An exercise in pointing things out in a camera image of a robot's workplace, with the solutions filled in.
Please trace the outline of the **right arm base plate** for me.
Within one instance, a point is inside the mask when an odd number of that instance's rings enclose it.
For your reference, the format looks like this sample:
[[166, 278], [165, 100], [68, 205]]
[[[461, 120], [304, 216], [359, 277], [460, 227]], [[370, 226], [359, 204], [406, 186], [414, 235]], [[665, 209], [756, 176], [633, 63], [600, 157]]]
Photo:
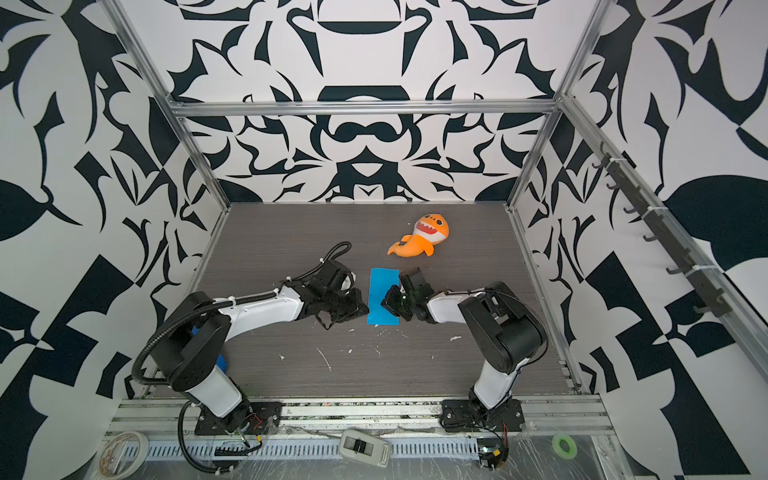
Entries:
[[441, 408], [439, 424], [447, 432], [482, 427], [494, 432], [521, 432], [525, 423], [520, 401], [512, 398], [492, 409], [485, 408], [479, 400], [444, 400]]

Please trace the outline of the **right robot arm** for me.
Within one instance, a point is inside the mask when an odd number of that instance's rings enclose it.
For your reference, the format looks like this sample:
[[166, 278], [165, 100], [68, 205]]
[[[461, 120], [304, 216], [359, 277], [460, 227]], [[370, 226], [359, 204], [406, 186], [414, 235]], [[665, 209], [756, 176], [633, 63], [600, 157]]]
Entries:
[[501, 281], [474, 290], [437, 291], [416, 268], [399, 276], [381, 306], [405, 320], [467, 326], [484, 359], [469, 394], [482, 414], [510, 399], [522, 369], [534, 363], [549, 343], [536, 313]]

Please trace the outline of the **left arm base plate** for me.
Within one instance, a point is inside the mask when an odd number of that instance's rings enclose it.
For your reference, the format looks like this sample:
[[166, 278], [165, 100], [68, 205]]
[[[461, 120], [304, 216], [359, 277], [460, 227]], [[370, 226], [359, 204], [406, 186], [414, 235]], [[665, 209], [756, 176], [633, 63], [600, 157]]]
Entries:
[[203, 406], [194, 433], [198, 436], [266, 434], [278, 427], [284, 404], [277, 401], [242, 402], [224, 417], [217, 417]]

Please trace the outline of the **blue square paper sheet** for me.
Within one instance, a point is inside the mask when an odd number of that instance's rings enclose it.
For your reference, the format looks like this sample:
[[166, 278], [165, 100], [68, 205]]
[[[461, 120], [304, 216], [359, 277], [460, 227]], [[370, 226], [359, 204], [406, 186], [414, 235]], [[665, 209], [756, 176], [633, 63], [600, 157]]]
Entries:
[[399, 317], [390, 313], [383, 305], [386, 294], [393, 286], [399, 285], [399, 271], [396, 269], [373, 268], [370, 275], [366, 323], [372, 326], [397, 326]]

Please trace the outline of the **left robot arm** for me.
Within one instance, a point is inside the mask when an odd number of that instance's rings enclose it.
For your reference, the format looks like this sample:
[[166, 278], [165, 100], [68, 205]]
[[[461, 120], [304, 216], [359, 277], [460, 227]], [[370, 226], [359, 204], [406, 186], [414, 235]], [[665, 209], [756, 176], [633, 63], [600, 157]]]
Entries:
[[225, 343], [278, 323], [310, 318], [328, 330], [367, 315], [354, 272], [339, 261], [351, 248], [349, 241], [337, 243], [315, 267], [267, 292], [220, 299], [201, 291], [188, 295], [136, 356], [132, 380], [168, 386], [206, 415], [243, 423], [252, 409], [218, 365]]

